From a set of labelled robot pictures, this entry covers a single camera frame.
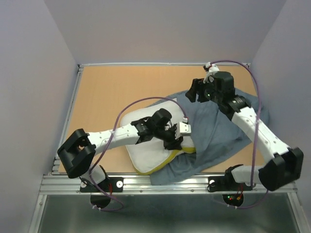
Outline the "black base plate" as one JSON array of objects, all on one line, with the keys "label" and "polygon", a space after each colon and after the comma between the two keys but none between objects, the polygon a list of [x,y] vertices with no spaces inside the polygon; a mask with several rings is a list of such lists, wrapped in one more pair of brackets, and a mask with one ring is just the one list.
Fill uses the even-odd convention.
[{"label": "black base plate", "polygon": [[238,191],[242,188],[243,191],[251,191],[253,188],[247,186],[245,183],[237,183],[231,176],[212,176],[209,178],[208,191]]},{"label": "black base plate", "polygon": [[[121,193],[123,191],[123,177],[108,177],[98,184],[98,187],[108,194]],[[100,190],[91,182],[81,179],[80,192],[93,193]]]}]

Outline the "white pillow yellow edge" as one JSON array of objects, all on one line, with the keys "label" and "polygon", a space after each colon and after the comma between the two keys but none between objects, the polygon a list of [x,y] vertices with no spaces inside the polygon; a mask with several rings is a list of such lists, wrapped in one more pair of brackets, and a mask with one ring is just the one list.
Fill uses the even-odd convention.
[{"label": "white pillow yellow edge", "polygon": [[[150,107],[127,113],[122,117],[120,125],[125,126],[134,120],[150,117],[161,108],[166,109],[171,113],[171,121],[173,124],[182,121],[184,118],[184,114],[180,107],[176,103],[167,100]],[[150,175],[162,169],[176,156],[183,153],[192,154],[196,152],[194,143],[189,136],[184,137],[181,147],[181,150],[166,150],[162,140],[153,138],[148,142],[138,145],[126,146],[126,149],[135,171],[140,175]]]}]

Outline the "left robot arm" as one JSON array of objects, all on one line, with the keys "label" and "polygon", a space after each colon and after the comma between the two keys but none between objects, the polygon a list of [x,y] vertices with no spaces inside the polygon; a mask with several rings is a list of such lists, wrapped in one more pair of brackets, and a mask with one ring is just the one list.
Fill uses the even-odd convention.
[{"label": "left robot arm", "polygon": [[176,124],[171,124],[171,119],[171,113],[161,108],[152,116],[116,129],[93,133],[77,129],[60,146],[57,154],[70,179],[80,178],[97,191],[104,191],[108,187],[108,176],[98,163],[93,162],[94,156],[117,147],[149,142],[153,138],[162,140],[167,150],[179,150],[183,137],[191,132],[191,128],[186,117]]}]

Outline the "blue grey pillowcase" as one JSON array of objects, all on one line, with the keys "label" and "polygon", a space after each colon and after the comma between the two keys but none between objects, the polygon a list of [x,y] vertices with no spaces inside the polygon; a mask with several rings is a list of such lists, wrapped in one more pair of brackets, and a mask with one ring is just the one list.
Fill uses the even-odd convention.
[{"label": "blue grey pillowcase", "polygon": [[191,139],[196,148],[193,154],[176,156],[162,169],[151,174],[153,185],[183,181],[206,168],[231,158],[251,143],[245,133],[220,112],[212,101],[191,103],[185,91],[168,96],[176,99],[189,117]]}]

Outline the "aluminium front rail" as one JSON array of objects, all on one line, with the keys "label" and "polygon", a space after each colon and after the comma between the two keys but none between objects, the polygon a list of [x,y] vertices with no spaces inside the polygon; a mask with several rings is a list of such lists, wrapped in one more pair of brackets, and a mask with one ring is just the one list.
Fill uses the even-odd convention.
[{"label": "aluminium front rail", "polygon": [[[151,185],[149,176],[135,174],[121,174],[123,177],[123,191],[115,192],[120,195],[182,195],[182,194],[209,194],[207,185],[220,174],[201,173],[189,179],[169,185]],[[81,181],[69,179],[65,175],[47,175],[42,178],[39,194],[41,195],[87,195],[81,192]]]}]

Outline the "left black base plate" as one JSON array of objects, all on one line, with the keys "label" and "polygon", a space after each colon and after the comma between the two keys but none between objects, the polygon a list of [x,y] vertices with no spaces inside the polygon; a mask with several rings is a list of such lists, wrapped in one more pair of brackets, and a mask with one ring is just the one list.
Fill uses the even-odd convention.
[{"label": "left black base plate", "polygon": [[[108,177],[98,184],[98,187],[108,194],[121,193],[123,191],[123,177]],[[80,192],[93,193],[100,190],[91,182],[81,179]]]}]

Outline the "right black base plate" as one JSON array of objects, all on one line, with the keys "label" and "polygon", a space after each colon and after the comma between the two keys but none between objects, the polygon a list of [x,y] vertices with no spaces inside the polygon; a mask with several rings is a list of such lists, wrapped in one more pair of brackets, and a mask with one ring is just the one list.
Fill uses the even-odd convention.
[{"label": "right black base plate", "polygon": [[251,191],[253,188],[247,186],[245,183],[237,183],[231,176],[212,176],[209,178],[208,191],[238,191],[242,188],[243,191]]}]

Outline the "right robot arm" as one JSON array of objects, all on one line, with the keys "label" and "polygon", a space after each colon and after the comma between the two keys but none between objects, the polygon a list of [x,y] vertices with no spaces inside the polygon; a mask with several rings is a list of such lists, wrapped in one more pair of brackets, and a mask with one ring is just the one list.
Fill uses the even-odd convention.
[{"label": "right robot arm", "polygon": [[275,191],[301,176],[304,154],[298,147],[282,142],[259,118],[250,100],[236,93],[234,78],[226,71],[208,72],[205,78],[193,79],[185,96],[190,102],[212,101],[219,110],[253,142],[261,152],[264,166],[235,165],[225,171],[219,184],[235,189],[241,183],[262,184]]}]

